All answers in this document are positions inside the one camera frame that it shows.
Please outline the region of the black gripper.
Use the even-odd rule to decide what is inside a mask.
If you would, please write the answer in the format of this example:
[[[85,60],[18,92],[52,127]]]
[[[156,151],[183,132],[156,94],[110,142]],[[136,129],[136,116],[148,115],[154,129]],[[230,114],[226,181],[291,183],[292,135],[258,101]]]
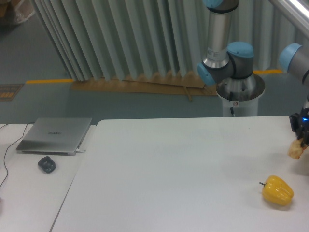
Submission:
[[[289,116],[292,132],[300,140],[300,146],[307,148],[309,146],[309,109],[302,108],[300,113],[294,113]]]

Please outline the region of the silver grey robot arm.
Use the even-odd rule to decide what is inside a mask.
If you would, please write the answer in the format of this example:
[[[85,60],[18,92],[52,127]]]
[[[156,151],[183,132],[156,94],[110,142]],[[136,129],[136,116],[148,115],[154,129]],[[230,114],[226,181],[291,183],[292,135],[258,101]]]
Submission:
[[[207,52],[197,71],[206,85],[214,85],[226,78],[242,80],[253,74],[253,47],[245,42],[228,43],[231,13],[237,9],[237,0],[205,0],[210,12]],[[309,3],[306,0],[273,0],[275,6],[305,36],[309,35]],[[281,67],[309,85],[309,49],[292,43],[280,54]]]

